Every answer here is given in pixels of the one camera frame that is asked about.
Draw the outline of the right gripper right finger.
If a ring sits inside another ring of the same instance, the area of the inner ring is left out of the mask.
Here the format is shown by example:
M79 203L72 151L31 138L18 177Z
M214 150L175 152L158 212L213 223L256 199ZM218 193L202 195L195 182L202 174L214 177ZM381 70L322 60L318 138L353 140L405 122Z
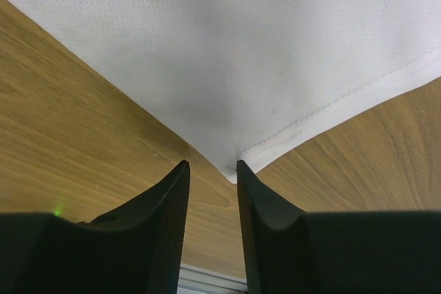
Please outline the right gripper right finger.
M249 293L439 293L440 213L307 213L236 166Z

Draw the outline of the aluminium frame rail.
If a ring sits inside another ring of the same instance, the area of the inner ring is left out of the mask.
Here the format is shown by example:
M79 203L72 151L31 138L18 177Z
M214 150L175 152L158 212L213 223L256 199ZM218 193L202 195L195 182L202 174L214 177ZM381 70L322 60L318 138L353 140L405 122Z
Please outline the aluminium frame rail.
M181 264L177 294L248 293L246 280Z

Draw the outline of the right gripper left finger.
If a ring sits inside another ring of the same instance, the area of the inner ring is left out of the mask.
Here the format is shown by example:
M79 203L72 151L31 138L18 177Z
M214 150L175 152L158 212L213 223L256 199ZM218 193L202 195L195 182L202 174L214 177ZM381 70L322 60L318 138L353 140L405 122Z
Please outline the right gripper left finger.
M2 293L175 293L189 200L181 161L153 187L91 222L1 215Z

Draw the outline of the white t-shirt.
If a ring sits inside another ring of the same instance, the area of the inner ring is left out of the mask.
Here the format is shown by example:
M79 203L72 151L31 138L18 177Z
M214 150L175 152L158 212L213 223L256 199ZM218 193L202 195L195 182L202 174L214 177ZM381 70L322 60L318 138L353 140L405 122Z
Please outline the white t-shirt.
M440 76L440 0L8 0L229 181Z

